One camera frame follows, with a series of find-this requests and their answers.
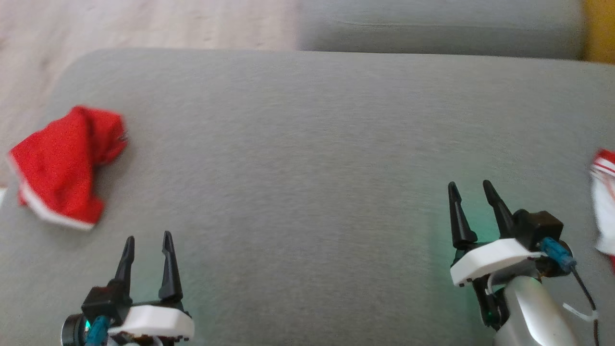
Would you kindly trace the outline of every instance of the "gray cushion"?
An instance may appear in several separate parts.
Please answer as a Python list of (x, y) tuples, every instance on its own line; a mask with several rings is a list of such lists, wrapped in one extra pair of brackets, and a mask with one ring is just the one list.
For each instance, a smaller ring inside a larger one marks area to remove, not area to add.
[[(132, 297), (153, 299), (175, 238), (187, 345), (491, 345), (452, 285), (446, 185), (481, 239), (482, 193), (566, 225), (615, 343), (615, 276), (594, 248), (588, 164), (615, 148), (615, 67), (449, 55), (109, 50), (72, 65), (47, 121), (84, 103), (125, 115), (97, 175), (91, 233), (0, 208), (0, 344), (52, 345), (134, 235)], [(572, 278), (545, 280), (587, 311)], [(590, 324), (571, 318), (590, 345)]]
[(310, 0), (303, 50), (579, 58), (580, 0)]

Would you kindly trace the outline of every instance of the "blue cable connector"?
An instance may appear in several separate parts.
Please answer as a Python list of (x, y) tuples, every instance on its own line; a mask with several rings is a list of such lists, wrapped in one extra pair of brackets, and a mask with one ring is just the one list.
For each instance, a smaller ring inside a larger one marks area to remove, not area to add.
[(111, 320), (107, 316), (96, 317), (87, 337), (85, 337), (85, 346), (100, 346), (107, 338), (107, 331), (110, 326)]
[(546, 237), (542, 240), (540, 250), (547, 254), (560, 265), (560, 268), (566, 273), (570, 273), (576, 265), (576, 260), (560, 243), (555, 239)]

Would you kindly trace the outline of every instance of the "red cloth with white trim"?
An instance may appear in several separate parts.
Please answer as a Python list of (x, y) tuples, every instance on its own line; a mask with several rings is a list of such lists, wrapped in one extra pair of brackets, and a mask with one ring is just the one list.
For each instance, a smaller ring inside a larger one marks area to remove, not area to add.
[(46, 221), (91, 229), (103, 211), (93, 192), (94, 167), (113, 161), (126, 144), (120, 114), (74, 107), (9, 152), (21, 179), (20, 202)]
[(615, 270), (615, 152), (599, 150), (590, 173), (593, 211), (600, 231), (596, 248), (611, 256)]

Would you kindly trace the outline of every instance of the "light wood floor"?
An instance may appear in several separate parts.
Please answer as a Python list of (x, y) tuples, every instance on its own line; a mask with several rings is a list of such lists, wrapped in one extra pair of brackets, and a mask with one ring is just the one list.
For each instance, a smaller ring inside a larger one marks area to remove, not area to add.
[[(298, 0), (0, 0), (0, 150), (78, 57), (109, 47), (292, 50)], [(0, 185), (14, 179), (0, 160)]]

